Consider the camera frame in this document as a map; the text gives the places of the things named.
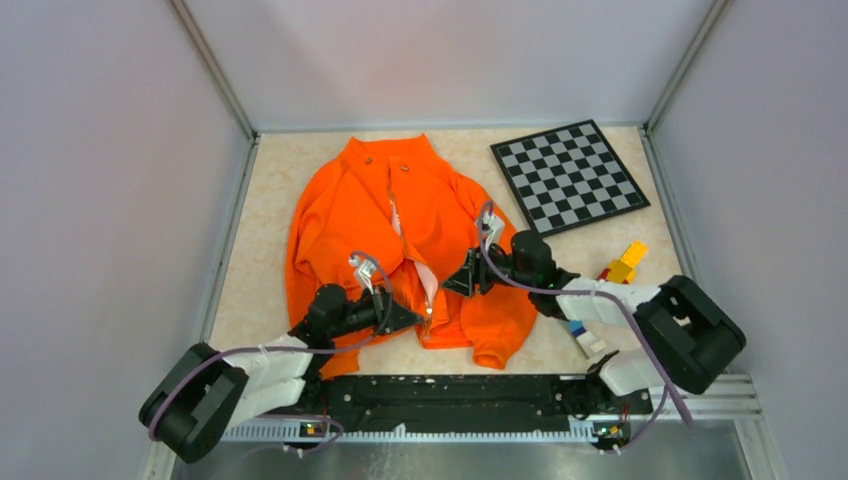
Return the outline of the orange zip-up jacket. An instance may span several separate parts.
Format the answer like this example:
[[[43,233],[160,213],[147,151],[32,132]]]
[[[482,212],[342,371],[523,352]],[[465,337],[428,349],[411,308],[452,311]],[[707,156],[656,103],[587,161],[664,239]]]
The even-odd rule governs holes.
[[[349,257],[374,257],[395,300],[419,314],[427,349],[470,348],[475,364],[504,368],[531,333],[537,312],[519,289],[497,285],[484,295],[447,291],[467,252],[488,193],[455,171],[425,136],[351,139],[304,188],[294,210],[284,261],[291,323],[306,315],[316,290],[361,287]]]

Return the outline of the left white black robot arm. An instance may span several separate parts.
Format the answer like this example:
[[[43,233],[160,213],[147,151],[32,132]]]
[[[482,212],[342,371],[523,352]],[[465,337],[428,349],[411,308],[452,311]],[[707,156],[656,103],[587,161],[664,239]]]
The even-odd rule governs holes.
[[[264,345],[218,351],[192,345],[142,404],[138,418],[151,440],[193,463],[226,430],[283,407],[308,413],[319,404],[321,368],[350,347],[338,338],[362,333],[358,349],[378,335],[422,323],[422,315],[394,300],[390,290],[365,289],[357,300],[337,284],[320,287],[304,318]]]

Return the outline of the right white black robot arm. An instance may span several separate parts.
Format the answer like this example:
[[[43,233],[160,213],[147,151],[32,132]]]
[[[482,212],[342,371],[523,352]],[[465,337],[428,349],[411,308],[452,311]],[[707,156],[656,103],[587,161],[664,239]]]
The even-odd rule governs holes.
[[[527,292],[536,310],[564,320],[574,337],[584,322],[628,328],[636,349],[587,343],[594,363],[586,385],[589,404],[612,412],[627,395],[652,387],[704,393],[742,352],[747,338],[691,278],[674,275],[659,286],[592,279],[559,267],[550,247],[533,231],[515,234],[505,252],[491,241],[467,252],[444,288],[465,297],[485,295],[495,285]]]

